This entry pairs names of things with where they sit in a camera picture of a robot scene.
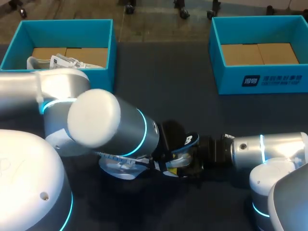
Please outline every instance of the gray floor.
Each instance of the gray floor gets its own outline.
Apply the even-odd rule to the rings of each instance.
[[[210,22],[206,0],[186,0],[190,18],[183,20],[173,0],[137,0],[133,15],[124,14],[119,0],[23,0],[27,20],[110,19],[115,21],[118,41],[206,41]],[[219,15],[263,15],[266,9],[222,4]],[[8,4],[0,7],[0,44],[10,43],[21,21]]]

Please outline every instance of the open blue box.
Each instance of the open blue box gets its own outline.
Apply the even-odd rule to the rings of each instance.
[[[299,64],[226,65],[225,44],[290,43]],[[302,16],[215,17],[209,54],[219,94],[308,92],[308,24]]]
[[[108,48],[105,68],[80,69],[91,88],[113,91],[116,38],[113,20],[22,21],[0,66],[5,72],[31,72],[26,61],[34,48]]]

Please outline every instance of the white sneaker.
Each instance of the white sneaker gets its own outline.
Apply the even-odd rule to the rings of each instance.
[[[30,56],[27,59],[27,70],[49,69],[50,59],[37,59]]]
[[[56,68],[102,68],[101,66],[85,64],[74,58],[67,58],[61,54],[43,60],[30,56],[27,59],[27,70],[56,69]]]
[[[74,58],[67,58],[61,54],[57,54],[56,56],[52,56],[50,60],[50,69],[56,68],[102,68],[101,66],[86,64],[84,62],[78,61]]]

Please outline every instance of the brown cardboard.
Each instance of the brown cardboard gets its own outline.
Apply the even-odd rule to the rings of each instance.
[[[258,44],[264,64],[298,64],[289,43]]]
[[[231,65],[263,65],[257,44],[222,45],[226,64]]]
[[[32,52],[32,56],[36,57],[37,59],[50,59],[52,55],[56,54],[65,55],[66,48],[64,47],[39,47],[34,48]]]
[[[106,67],[108,48],[67,48],[65,56],[87,64]]]

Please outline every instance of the dark tabletop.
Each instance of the dark tabletop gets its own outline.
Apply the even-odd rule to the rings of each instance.
[[[173,118],[201,135],[308,132],[308,94],[219,96],[206,43],[119,43],[115,93],[158,122]],[[39,115],[0,128],[43,136]],[[155,171],[119,180],[100,171],[95,156],[63,162],[74,195],[72,230],[254,230],[248,178],[229,169],[207,170],[197,186]]]

